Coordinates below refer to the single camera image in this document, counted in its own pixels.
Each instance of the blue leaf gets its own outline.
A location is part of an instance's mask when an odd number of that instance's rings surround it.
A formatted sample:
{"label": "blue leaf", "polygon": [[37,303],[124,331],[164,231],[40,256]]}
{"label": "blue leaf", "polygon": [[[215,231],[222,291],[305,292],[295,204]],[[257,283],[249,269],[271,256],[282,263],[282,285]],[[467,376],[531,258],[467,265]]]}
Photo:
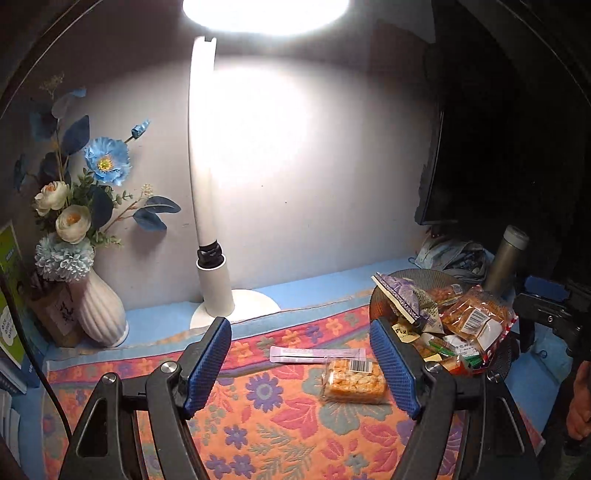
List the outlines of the blue leaf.
{"label": "blue leaf", "polygon": [[90,118],[83,116],[80,120],[70,125],[61,140],[61,150],[65,155],[73,155],[82,150],[90,140]]}
{"label": "blue leaf", "polygon": [[92,226],[99,229],[106,224],[113,215],[113,199],[105,192],[104,187],[92,185],[90,187],[90,215]]}
{"label": "blue leaf", "polygon": [[166,197],[150,197],[146,200],[144,208],[152,213],[179,213],[181,207]]}
{"label": "blue leaf", "polygon": [[74,97],[81,98],[84,96],[86,96],[86,89],[84,87],[65,94],[55,101],[53,107],[51,107],[51,114],[57,119],[64,118],[70,105],[74,101]]}
{"label": "blue leaf", "polygon": [[51,114],[51,107],[37,104],[35,111],[29,113],[31,133],[37,142],[49,140],[57,128],[57,119]]}
{"label": "blue leaf", "polygon": [[17,192],[21,191],[22,182],[25,181],[25,177],[27,176],[27,163],[27,157],[24,153],[21,153],[21,156],[18,157],[18,160],[14,164],[12,185],[14,186]]}
{"label": "blue leaf", "polygon": [[158,215],[153,212],[149,212],[146,208],[140,208],[134,213],[134,220],[138,225],[147,230],[148,232],[154,232],[157,230],[166,230],[166,225]]}
{"label": "blue leaf", "polygon": [[[37,174],[40,186],[43,187],[52,181],[60,179],[60,174],[57,171],[57,157],[55,152],[48,152],[45,154],[41,164],[39,165],[39,173]],[[64,173],[64,181],[69,185],[72,183],[72,178],[69,172]]]}

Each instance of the barcode label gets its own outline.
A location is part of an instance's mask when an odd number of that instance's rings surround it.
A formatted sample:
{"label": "barcode label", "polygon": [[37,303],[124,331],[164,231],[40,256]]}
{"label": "barcode label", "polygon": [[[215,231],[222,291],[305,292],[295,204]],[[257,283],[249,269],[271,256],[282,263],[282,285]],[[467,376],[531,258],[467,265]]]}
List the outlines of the barcode label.
{"label": "barcode label", "polygon": [[374,363],[364,360],[349,360],[349,370],[362,374],[370,374],[374,368]]}
{"label": "barcode label", "polygon": [[490,317],[488,315],[485,315],[478,309],[474,309],[460,331],[476,335],[489,319]]}

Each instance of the blue gripper pad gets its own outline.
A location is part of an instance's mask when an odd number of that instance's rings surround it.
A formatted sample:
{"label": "blue gripper pad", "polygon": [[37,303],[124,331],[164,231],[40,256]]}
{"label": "blue gripper pad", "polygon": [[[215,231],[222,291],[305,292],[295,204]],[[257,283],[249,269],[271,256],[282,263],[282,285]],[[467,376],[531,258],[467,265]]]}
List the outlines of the blue gripper pad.
{"label": "blue gripper pad", "polygon": [[[394,343],[395,340],[388,335],[385,328],[391,330],[390,326],[385,327],[380,320],[371,322],[369,326],[369,342],[371,348],[374,351],[382,372],[384,372],[384,377],[386,378],[390,391],[394,395],[396,405],[401,410],[404,410],[409,417],[416,420],[422,409],[417,395],[416,375],[413,375],[409,369],[407,362],[405,362],[397,345]],[[404,349],[406,344],[398,340],[398,346],[402,346],[402,349]],[[409,353],[415,353],[420,361],[423,362],[416,349],[411,345],[409,347],[414,350],[414,352]]]}
{"label": "blue gripper pad", "polygon": [[217,327],[217,330],[213,332],[213,335],[208,330],[199,342],[199,344],[202,342],[208,343],[189,377],[187,400],[183,405],[183,410],[189,418],[193,417],[197,410],[201,410],[205,406],[217,375],[222,368],[222,363],[228,354],[231,341],[232,327],[230,322],[224,319]]}

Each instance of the blue poppy flower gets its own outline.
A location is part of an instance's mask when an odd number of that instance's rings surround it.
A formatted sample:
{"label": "blue poppy flower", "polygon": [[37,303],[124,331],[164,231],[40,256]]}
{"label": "blue poppy flower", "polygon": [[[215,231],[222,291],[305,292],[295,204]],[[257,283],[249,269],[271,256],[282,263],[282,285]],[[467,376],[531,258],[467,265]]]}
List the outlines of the blue poppy flower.
{"label": "blue poppy flower", "polygon": [[144,134],[144,132],[148,128],[149,124],[150,124],[150,120],[144,120],[143,123],[136,125],[135,127],[133,127],[131,129],[131,136],[134,138],[134,140],[137,140],[139,137],[141,137]]}
{"label": "blue poppy flower", "polygon": [[84,148],[86,165],[94,173],[95,180],[121,187],[131,165],[125,142],[108,137],[95,138]]}

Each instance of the person's arm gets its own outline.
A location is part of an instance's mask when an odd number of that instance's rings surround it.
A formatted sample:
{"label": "person's arm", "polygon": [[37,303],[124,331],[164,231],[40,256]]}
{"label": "person's arm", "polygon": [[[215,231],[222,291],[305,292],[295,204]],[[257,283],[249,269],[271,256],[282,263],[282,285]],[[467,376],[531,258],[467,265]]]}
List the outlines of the person's arm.
{"label": "person's arm", "polygon": [[574,397],[566,417],[569,436],[575,440],[583,440],[591,433],[591,392],[587,387],[590,366],[591,362],[583,362],[577,371],[573,385]]}

